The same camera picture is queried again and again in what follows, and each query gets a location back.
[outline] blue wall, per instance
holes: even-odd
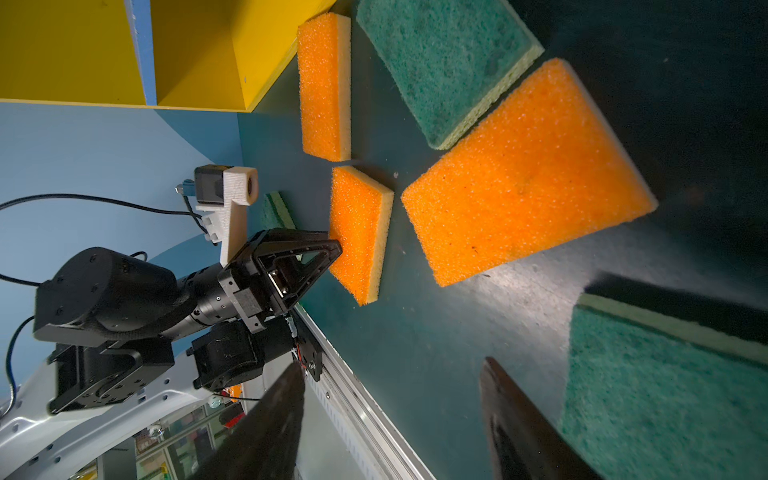
[[[195,167],[242,164],[235,114],[164,112],[60,105],[0,104],[0,203],[43,193],[112,197],[183,210],[174,187]],[[33,281],[51,278],[77,252],[94,246],[150,257],[199,236],[189,217],[150,214],[79,200],[43,200],[0,212],[0,273]],[[215,247],[210,264],[218,257]],[[190,259],[177,258],[172,270]],[[16,326],[34,312],[35,289],[0,282],[0,353]],[[53,350],[20,335],[13,357],[18,381]]]

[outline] yellow sponge layer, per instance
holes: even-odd
[[[440,286],[656,209],[571,67],[543,64],[402,194]]]
[[[330,267],[359,305],[379,298],[386,235],[395,194],[354,167],[333,169],[329,237],[343,253]]]
[[[351,158],[351,21],[326,13],[299,27],[299,96],[304,151],[330,161]]]

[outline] yellow shelf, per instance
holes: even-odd
[[[252,111],[296,54],[298,26],[334,1],[0,2],[0,101]],[[126,4],[134,23],[151,11],[149,49]]]

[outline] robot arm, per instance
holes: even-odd
[[[255,170],[218,170],[218,177],[207,178],[196,171],[196,179],[198,201],[208,200],[213,211],[205,217],[207,225],[216,225],[212,236],[226,247],[221,262],[177,280],[162,267],[95,247],[72,257],[40,285],[34,336],[57,347],[0,422],[0,478],[35,460],[29,458],[33,452],[68,430],[118,406],[115,414],[123,420],[128,414],[138,420],[137,412],[144,412],[152,422],[169,408],[207,398],[208,390],[259,376],[266,362],[310,342],[288,314],[341,255],[339,242],[324,232],[285,229],[259,232],[246,241],[245,208],[258,190]],[[229,170],[235,170],[230,180],[239,180],[227,182]],[[223,185],[221,205],[217,182]],[[161,386],[161,407],[141,406],[147,388],[180,361],[174,360],[171,343],[208,327],[213,328],[186,353],[190,358],[183,368],[190,370],[194,360],[196,372],[173,388],[178,395]],[[171,397],[173,402],[165,402]],[[118,433],[114,423],[110,428],[110,438],[126,433]]]

